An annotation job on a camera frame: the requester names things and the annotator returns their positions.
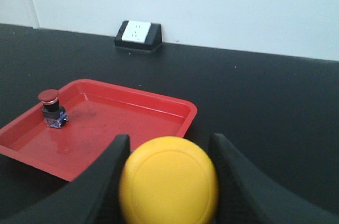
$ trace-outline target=wall outlet cover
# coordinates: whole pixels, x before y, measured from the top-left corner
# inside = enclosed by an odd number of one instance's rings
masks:
[[[128,21],[121,40],[145,43],[150,25],[149,22]]]
[[[163,42],[161,25],[149,22],[123,21],[114,42],[117,47],[154,50]]]

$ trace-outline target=red button cap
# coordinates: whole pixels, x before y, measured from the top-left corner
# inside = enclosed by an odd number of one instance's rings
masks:
[[[56,102],[56,100],[58,98],[58,95],[59,95],[59,91],[58,90],[48,89],[48,90],[45,90],[45,91],[41,92],[39,94],[39,96],[38,96],[38,99],[39,99],[39,101],[42,101],[42,102],[45,102],[45,103],[53,102],[53,101]]]

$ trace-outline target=black table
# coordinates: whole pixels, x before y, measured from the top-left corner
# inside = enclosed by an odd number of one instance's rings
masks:
[[[209,134],[223,133],[278,183],[339,214],[339,62],[168,43],[131,51],[113,37],[0,24],[0,127],[79,78],[193,102],[187,139],[207,150]],[[0,156],[0,218],[65,184]]]

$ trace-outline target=yellow foam ball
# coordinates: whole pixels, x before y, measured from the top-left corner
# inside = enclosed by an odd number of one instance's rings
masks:
[[[126,161],[119,199],[128,224],[207,224],[218,203],[216,171],[191,141],[155,138]]]

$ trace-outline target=red tray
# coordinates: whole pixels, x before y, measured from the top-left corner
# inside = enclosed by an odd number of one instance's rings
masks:
[[[183,137],[197,114],[185,100],[90,79],[62,87],[59,100],[69,122],[47,127],[39,103],[0,129],[0,154],[72,181],[117,134],[129,134],[134,150],[156,137]]]

